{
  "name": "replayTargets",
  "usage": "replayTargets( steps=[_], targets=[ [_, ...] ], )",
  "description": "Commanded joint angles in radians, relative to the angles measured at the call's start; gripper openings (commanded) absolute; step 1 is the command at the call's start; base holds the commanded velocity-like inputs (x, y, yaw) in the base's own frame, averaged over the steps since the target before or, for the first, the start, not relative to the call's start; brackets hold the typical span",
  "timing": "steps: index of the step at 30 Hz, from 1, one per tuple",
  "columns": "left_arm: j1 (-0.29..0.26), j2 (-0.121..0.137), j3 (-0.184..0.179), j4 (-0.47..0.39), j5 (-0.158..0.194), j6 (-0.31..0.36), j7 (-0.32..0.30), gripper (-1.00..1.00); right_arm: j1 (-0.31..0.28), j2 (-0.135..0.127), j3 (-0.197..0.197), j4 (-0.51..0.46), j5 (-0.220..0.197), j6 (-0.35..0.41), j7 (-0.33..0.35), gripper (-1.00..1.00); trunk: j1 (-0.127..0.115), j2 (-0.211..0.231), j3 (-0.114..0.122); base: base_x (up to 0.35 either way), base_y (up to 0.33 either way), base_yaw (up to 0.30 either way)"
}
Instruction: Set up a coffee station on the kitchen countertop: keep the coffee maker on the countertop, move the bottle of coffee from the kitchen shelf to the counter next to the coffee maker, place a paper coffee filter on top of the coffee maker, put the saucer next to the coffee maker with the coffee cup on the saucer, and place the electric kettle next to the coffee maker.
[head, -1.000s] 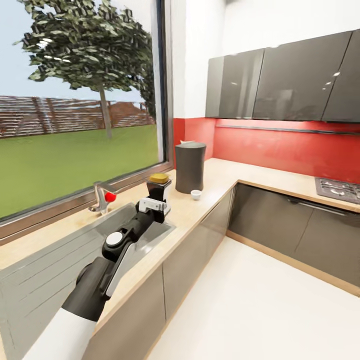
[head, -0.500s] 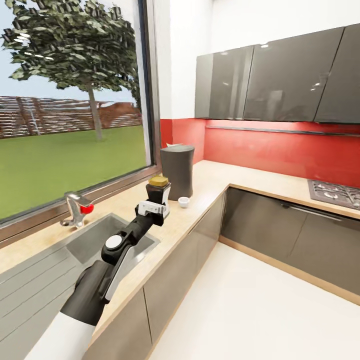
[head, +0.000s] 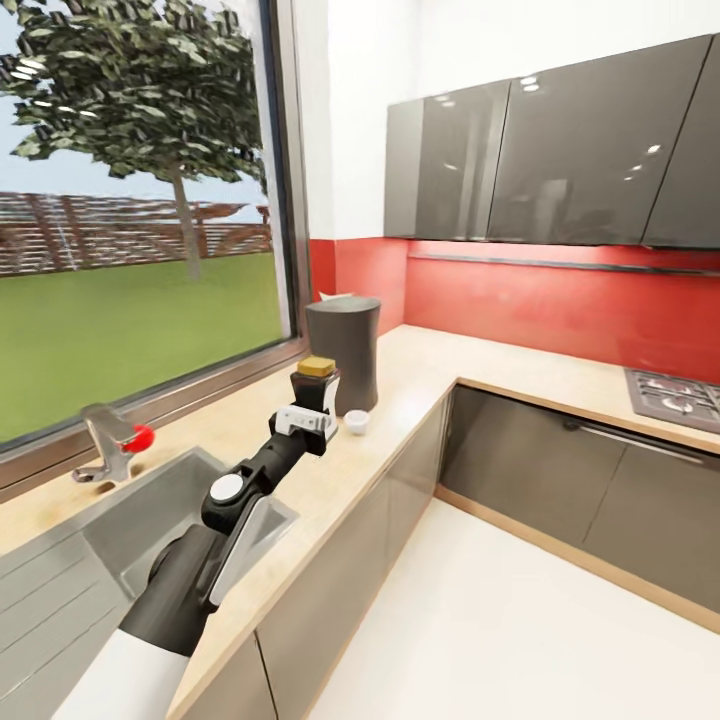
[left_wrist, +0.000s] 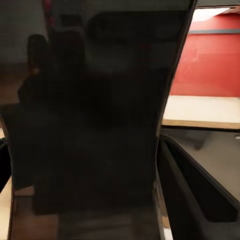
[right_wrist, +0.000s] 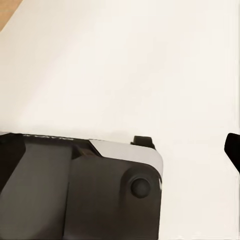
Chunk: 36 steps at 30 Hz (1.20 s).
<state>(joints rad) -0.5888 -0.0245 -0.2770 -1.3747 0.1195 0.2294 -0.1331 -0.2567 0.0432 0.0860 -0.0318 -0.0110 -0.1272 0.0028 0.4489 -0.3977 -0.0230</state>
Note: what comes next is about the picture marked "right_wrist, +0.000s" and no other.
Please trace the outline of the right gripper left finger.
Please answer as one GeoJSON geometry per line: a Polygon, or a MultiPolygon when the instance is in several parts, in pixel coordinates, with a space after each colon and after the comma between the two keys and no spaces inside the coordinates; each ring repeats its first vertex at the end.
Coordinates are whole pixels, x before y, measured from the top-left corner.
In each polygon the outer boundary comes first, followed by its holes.
{"type": "Polygon", "coordinates": [[[26,152],[21,133],[0,138],[0,193],[26,152]]]}

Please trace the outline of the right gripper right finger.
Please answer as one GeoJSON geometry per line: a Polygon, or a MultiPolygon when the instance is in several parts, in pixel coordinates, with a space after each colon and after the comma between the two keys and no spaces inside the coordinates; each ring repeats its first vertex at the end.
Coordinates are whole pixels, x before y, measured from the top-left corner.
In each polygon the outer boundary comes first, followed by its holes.
{"type": "Polygon", "coordinates": [[[240,135],[229,133],[227,135],[224,151],[240,173],[240,135]]]}

